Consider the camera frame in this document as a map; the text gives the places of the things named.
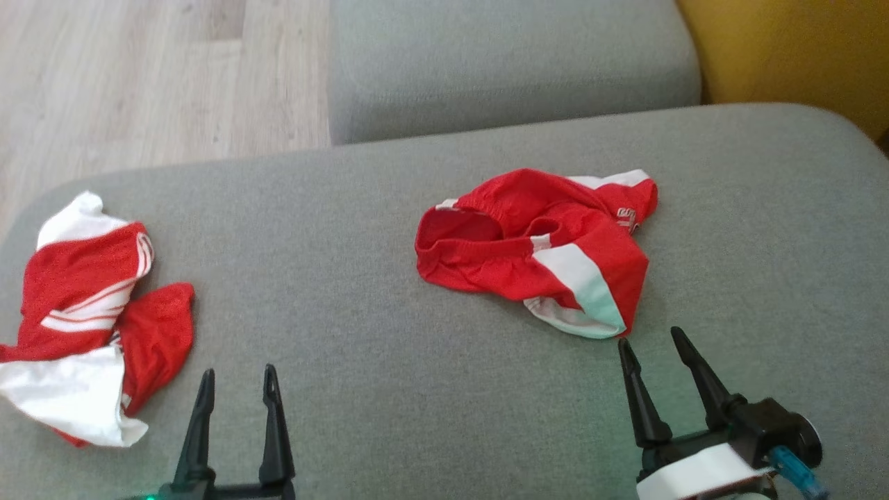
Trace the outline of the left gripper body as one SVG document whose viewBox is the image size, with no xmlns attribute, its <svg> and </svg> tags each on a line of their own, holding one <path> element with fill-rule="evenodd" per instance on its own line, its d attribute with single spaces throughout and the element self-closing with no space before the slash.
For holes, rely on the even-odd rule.
<svg viewBox="0 0 889 500">
<path fill-rule="evenodd" d="M 270 486 L 240 484 L 216 486 L 213 483 L 196 483 L 191 486 L 164 484 L 158 491 L 143 494 L 140 499 L 296 499 L 291 483 Z"/>
</svg>

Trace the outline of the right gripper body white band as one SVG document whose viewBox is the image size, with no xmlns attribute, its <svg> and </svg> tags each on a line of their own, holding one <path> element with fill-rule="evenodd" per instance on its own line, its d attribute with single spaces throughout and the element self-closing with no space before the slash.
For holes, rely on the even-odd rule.
<svg viewBox="0 0 889 500">
<path fill-rule="evenodd" d="M 778 499 L 799 467 L 799 415 L 771 398 L 736 406 L 727 428 L 641 449 L 640 499 Z"/>
</svg>

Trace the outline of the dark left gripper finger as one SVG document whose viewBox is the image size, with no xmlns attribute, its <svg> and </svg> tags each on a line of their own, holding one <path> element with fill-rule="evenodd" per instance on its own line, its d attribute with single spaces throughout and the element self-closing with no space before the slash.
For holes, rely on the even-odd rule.
<svg viewBox="0 0 889 500">
<path fill-rule="evenodd" d="M 279 376 L 273 364 L 265 367 L 263 402 L 267 408 L 267 421 L 263 462 L 258 469 L 258 480 L 263 486 L 283 486 L 295 477 L 295 468 Z"/>
<path fill-rule="evenodd" d="M 215 374 L 204 371 L 192 408 L 186 437 L 174 475 L 174 487 L 194 487 L 200 482 L 215 481 L 215 472 L 208 463 L 210 416 L 214 409 Z"/>
</svg>

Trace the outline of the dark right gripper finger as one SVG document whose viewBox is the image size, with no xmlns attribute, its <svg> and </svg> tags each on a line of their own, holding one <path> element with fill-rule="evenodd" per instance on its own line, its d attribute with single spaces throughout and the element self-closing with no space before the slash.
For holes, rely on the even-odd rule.
<svg viewBox="0 0 889 500">
<path fill-rule="evenodd" d="M 672 439 L 670 425 L 660 418 L 655 408 L 642 379 L 641 364 L 628 339 L 619 339 L 618 352 L 636 446 L 648 449 L 669 443 Z"/>
<path fill-rule="evenodd" d="M 708 361 L 702 357 L 685 331 L 679 326 L 670 335 L 683 364 L 689 368 L 705 410 L 708 430 L 722 430 L 729 426 L 734 408 L 747 403 L 740 393 L 730 393 Z"/>
</svg>

